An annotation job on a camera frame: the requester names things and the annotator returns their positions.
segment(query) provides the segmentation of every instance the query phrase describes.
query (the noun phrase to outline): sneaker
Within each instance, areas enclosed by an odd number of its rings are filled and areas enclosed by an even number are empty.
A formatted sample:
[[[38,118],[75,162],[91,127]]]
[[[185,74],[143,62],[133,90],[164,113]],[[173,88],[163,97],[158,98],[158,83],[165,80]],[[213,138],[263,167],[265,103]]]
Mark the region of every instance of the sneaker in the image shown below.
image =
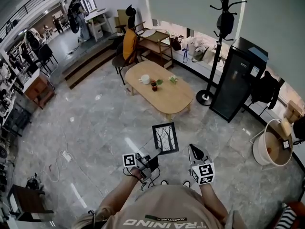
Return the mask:
[[[191,183],[189,181],[183,182],[182,186],[191,187]]]

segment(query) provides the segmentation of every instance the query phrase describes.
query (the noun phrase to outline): beige t-shirt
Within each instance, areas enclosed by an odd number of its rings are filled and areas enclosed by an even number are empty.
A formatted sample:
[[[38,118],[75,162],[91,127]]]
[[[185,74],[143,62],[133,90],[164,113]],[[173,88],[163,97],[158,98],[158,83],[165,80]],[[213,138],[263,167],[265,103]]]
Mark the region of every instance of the beige t-shirt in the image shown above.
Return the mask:
[[[204,207],[202,197],[188,187],[156,186],[133,205],[108,218],[103,229],[223,229]]]

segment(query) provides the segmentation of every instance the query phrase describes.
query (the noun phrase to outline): marble floor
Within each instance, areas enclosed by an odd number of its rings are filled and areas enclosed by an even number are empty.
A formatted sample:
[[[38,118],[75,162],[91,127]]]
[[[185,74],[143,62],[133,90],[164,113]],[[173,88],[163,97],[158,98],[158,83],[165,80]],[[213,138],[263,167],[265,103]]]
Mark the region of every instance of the marble floor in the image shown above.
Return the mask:
[[[206,82],[180,66],[171,71],[195,93],[206,87]],[[35,111],[18,141],[13,182],[25,186],[28,177],[40,174],[46,206],[55,211],[54,224],[70,228],[79,215],[96,209],[119,183],[122,154],[154,150],[152,125],[166,120],[140,95],[130,96],[111,62],[73,90],[65,82],[59,84],[56,93],[43,110]],[[156,184],[163,179],[171,184],[193,183],[187,171],[186,147],[194,143],[205,147],[215,163],[212,186],[219,199],[227,209],[234,204],[250,229],[270,222],[280,201],[298,199],[304,174],[294,159],[269,171],[261,171],[254,160],[249,139],[263,125],[249,113],[239,112],[227,123],[194,100],[191,111],[175,115],[173,121],[180,152],[159,157],[161,175]],[[73,160],[62,167],[56,158],[66,149]],[[139,189],[137,186],[126,205],[133,203]],[[49,222],[18,224],[20,228],[53,228]]]

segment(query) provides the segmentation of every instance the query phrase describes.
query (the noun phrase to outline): framed picture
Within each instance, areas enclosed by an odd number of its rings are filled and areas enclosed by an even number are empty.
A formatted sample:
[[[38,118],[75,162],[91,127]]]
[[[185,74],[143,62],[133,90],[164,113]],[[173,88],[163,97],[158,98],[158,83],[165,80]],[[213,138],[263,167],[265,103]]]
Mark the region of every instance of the framed picture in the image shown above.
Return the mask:
[[[159,155],[179,152],[175,125],[173,122],[152,126],[154,144],[162,152]]]

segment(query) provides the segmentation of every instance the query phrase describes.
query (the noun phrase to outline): white laundry basket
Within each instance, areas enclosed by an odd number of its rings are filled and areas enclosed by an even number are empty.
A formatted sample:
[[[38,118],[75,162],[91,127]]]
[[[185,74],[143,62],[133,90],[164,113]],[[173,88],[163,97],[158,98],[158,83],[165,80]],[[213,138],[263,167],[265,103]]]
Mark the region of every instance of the white laundry basket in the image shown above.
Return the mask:
[[[292,148],[283,149],[280,137],[276,136],[276,133],[267,132],[267,128],[270,122],[267,124],[264,132],[258,136],[253,144],[253,155],[255,160],[262,166],[273,164],[280,167],[286,165],[291,156]],[[292,147],[291,136],[288,137],[289,143]]]

